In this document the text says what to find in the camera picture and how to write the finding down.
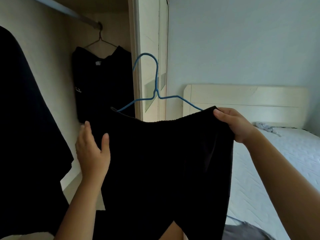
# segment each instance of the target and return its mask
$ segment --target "clothes rod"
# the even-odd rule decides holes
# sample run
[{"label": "clothes rod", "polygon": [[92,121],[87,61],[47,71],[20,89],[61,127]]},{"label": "clothes rod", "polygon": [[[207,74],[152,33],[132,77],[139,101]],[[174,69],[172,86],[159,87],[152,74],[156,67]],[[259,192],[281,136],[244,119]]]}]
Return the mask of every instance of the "clothes rod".
[{"label": "clothes rod", "polygon": [[82,16],[78,13],[76,13],[75,11],[71,10],[70,8],[67,8],[63,5],[61,5],[60,3],[54,1],[54,0],[36,0],[48,7],[51,7],[59,12],[62,12],[66,15],[69,15],[70,17],[76,18],[81,20],[82,22],[89,24],[90,26],[102,30],[102,25],[101,23],[95,22],[94,20],[91,20],[90,18],[87,18],[85,16]]}]

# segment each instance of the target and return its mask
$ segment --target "white headboard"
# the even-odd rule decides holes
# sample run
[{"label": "white headboard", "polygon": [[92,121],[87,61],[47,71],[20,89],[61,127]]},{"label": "white headboard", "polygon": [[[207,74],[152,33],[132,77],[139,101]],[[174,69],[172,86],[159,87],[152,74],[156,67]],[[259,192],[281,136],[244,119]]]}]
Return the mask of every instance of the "white headboard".
[{"label": "white headboard", "polygon": [[[303,127],[309,105],[304,87],[192,84],[186,86],[183,97],[201,109],[234,108],[251,123],[295,128]],[[183,102],[183,116],[196,112]]]}]

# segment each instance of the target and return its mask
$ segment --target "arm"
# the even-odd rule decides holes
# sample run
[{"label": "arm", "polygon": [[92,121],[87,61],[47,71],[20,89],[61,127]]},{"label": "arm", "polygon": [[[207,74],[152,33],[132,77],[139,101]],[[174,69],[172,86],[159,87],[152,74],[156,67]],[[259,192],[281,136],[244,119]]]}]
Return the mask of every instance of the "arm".
[{"label": "arm", "polygon": [[214,115],[229,124],[235,141],[248,149],[270,200],[291,239],[319,239],[320,194],[286,158],[236,110]]},{"label": "arm", "polygon": [[76,142],[82,181],[58,229],[55,240],[90,240],[94,233],[96,202],[109,169],[109,135],[102,138],[100,150],[91,133],[89,122],[81,126]]}]

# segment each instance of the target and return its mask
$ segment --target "quilted mattress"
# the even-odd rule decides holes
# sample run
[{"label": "quilted mattress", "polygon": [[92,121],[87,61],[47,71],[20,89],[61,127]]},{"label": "quilted mattress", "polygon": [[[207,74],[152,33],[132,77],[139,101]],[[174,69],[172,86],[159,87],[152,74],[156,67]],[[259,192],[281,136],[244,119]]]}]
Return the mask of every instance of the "quilted mattress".
[{"label": "quilted mattress", "polygon": [[[286,159],[320,191],[320,138],[302,129],[260,130]],[[249,222],[277,240],[290,239],[243,144],[234,143],[228,215]],[[226,224],[237,224],[227,218]]]}]

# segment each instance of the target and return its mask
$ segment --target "forearm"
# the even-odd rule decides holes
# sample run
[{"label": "forearm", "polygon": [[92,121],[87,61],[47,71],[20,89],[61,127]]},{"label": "forearm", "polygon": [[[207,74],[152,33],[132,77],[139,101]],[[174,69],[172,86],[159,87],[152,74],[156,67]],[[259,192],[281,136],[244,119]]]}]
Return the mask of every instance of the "forearm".
[{"label": "forearm", "polygon": [[290,238],[318,239],[319,192],[258,130],[244,144]]},{"label": "forearm", "polygon": [[81,182],[54,238],[55,240],[92,239],[99,191],[100,187],[96,183],[92,181]]}]

